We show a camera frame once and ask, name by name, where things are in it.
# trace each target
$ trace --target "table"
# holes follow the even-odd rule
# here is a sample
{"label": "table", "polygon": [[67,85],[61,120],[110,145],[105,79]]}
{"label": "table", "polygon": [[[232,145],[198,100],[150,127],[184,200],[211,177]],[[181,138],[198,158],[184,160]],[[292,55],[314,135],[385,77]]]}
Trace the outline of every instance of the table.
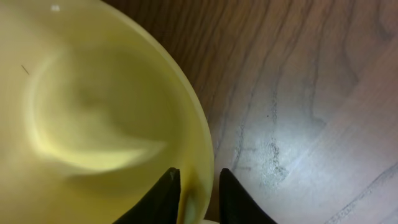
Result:
{"label": "table", "polygon": [[218,174],[278,223],[398,223],[398,2],[105,0],[194,87]]}

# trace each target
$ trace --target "yellow plate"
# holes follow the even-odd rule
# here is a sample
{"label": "yellow plate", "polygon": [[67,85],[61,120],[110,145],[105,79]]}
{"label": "yellow plate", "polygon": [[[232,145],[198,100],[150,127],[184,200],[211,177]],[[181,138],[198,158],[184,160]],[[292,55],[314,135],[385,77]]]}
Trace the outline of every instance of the yellow plate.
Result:
{"label": "yellow plate", "polygon": [[1,223],[112,223],[169,167],[203,219],[210,132],[154,38],[97,0],[1,0],[0,33]]}

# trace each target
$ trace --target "bowl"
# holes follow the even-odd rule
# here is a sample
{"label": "bowl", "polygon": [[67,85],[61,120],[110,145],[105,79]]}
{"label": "bowl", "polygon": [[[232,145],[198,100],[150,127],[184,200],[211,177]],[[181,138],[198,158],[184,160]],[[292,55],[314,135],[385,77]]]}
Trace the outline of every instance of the bowl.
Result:
{"label": "bowl", "polygon": [[169,167],[178,222],[203,219],[210,132],[152,36],[99,0],[2,0],[0,30],[3,223],[112,223]]}

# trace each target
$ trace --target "wood grain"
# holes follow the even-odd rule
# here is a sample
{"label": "wood grain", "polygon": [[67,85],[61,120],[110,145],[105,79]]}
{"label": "wood grain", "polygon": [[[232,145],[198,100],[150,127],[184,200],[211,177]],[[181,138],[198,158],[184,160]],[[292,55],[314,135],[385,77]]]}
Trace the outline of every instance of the wood grain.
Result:
{"label": "wood grain", "polygon": [[280,223],[395,223],[398,2],[106,0],[181,66],[230,168]]}

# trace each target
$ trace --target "brown wood tabletop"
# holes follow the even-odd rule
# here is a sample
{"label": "brown wood tabletop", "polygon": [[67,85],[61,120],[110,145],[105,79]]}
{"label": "brown wood tabletop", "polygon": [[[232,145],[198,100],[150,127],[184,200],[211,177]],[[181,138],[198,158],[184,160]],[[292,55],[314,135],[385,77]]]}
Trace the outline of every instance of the brown wood tabletop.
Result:
{"label": "brown wood tabletop", "polygon": [[106,0],[194,87],[217,177],[280,224],[398,223],[398,1]]}

